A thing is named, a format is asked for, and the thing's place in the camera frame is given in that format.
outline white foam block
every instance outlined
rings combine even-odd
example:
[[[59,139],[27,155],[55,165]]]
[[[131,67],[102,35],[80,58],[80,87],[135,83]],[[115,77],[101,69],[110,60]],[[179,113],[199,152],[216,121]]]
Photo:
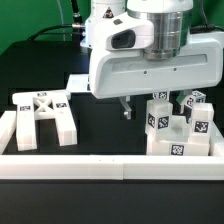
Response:
[[[147,155],[208,156],[208,142],[206,144],[188,141],[190,125],[186,123],[184,117],[172,116],[172,121],[172,128],[166,139],[157,140],[148,135]]]
[[[192,120],[213,121],[214,109],[211,103],[194,103],[191,112]]]
[[[148,141],[147,155],[208,156],[209,144],[192,144],[179,141]]]
[[[89,74],[70,75],[66,89],[71,93],[89,93]]]
[[[2,154],[16,129],[16,111],[5,111],[0,118],[0,154]]]
[[[24,99],[24,103],[17,106],[16,139],[19,151],[37,148],[32,98]]]
[[[52,104],[60,146],[77,144],[77,130],[66,95],[55,93]]]
[[[145,133],[152,135],[166,135],[169,132],[170,116],[172,115],[173,105],[163,99],[149,100],[146,110]]]
[[[51,91],[39,91],[39,92],[25,92],[25,93],[15,93],[12,96],[13,104],[18,105],[23,103],[24,99],[40,98],[45,99],[46,97],[52,97],[54,93],[64,93],[68,100],[71,99],[71,93],[67,90],[51,90]]]

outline white block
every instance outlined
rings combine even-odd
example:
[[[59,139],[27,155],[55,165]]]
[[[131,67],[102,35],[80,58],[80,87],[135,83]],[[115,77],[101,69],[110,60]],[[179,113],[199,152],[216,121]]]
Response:
[[[192,95],[195,96],[196,103],[205,103],[206,95],[204,93],[195,90],[195,91],[192,91]]]
[[[77,144],[77,130],[66,95],[55,93],[52,104],[60,146]]]
[[[37,148],[34,105],[30,97],[17,106],[16,138],[19,151]]]
[[[148,141],[147,155],[154,156],[208,156],[209,144],[192,144],[179,141]]]
[[[0,154],[8,145],[16,129],[16,111],[5,111],[0,118]]]
[[[25,93],[15,93],[12,96],[13,104],[18,105],[24,102],[27,98],[40,98],[44,99],[46,97],[52,97],[54,93],[64,93],[68,100],[71,99],[71,93],[67,90],[51,90],[51,91],[38,91],[38,92],[25,92]]]
[[[154,117],[170,116],[173,112],[173,104],[163,99],[149,100],[147,101],[147,112]]]
[[[166,100],[149,100],[146,109],[145,133],[151,134],[152,132],[152,135],[156,135],[156,132],[158,131],[158,134],[161,132],[162,135],[164,135],[164,132],[168,132],[172,110],[173,105]]]
[[[208,144],[211,136],[212,122],[192,121],[189,129],[189,143],[204,143]]]
[[[194,103],[191,118],[199,121],[213,121],[214,109],[211,103]]]
[[[169,101],[170,92],[153,93],[153,99],[164,99],[164,100]]]

